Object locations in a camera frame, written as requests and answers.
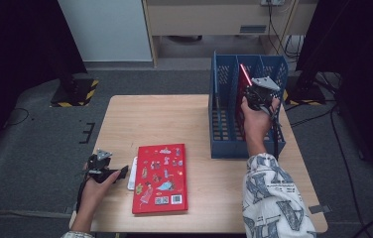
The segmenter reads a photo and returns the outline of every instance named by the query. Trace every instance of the book cover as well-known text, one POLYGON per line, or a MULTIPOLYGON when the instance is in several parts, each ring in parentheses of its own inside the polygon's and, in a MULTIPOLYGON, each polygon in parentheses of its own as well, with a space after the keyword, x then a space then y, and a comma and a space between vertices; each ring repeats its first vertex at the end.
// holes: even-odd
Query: book cover
POLYGON ((185 144, 138 149, 133 214, 187 210, 185 144))

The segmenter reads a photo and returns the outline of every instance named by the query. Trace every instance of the white cabinet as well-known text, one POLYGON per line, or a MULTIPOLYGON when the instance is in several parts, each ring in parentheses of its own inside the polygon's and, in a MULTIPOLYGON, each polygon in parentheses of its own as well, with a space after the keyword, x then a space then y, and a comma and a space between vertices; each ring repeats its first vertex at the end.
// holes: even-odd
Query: white cabinet
POLYGON ((152 61, 141 0, 59 0, 84 61, 152 61))

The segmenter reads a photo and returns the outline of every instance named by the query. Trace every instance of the barcode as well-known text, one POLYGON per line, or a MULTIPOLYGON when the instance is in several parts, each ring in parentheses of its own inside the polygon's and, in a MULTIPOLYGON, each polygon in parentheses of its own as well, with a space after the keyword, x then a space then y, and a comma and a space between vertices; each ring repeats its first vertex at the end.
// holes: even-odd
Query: barcode
POLYGON ((169 204, 169 197, 168 196, 158 196, 158 197, 155 198, 155 204, 156 205, 169 204))
POLYGON ((183 196, 178 194, 178 195, 172 195, 172 204, 181 204, 183 203, 183 196))

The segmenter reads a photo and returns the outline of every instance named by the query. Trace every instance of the sleeve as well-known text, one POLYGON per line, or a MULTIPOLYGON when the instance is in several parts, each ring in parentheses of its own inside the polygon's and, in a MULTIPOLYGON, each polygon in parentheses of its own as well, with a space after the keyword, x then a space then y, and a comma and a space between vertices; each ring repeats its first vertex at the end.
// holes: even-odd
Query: sleeve
POLYGON ((84 232, 68 231, 61 238, 93 238, 93 236, 84 232))
POLYGON ((248 159, 242 213, 248 238, 316 237, 298 188, 269 154, 248 159))

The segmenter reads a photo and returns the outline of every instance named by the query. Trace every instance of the wooden table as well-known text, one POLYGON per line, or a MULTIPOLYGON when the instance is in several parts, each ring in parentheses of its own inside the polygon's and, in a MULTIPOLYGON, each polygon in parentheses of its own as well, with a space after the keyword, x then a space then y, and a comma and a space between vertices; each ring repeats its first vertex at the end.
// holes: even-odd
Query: wooden table
MULTIPOLYGON (((99 232, 245 233, 242 180, 246 160, 210 156, 208 95, 118 95, 111 98, 95 150, 113 153, 110 168, 121 169, 139 146, 186 144, 187 214, 135 216, 128 176, 113 184, 91 227, 99 232)), ((280 114, 287 142, 279 162, 291 174, 307 206, 319 205, 285 111, 280 114)), ((323 213, 310 214, 317 232, 325 232, 323 213)))

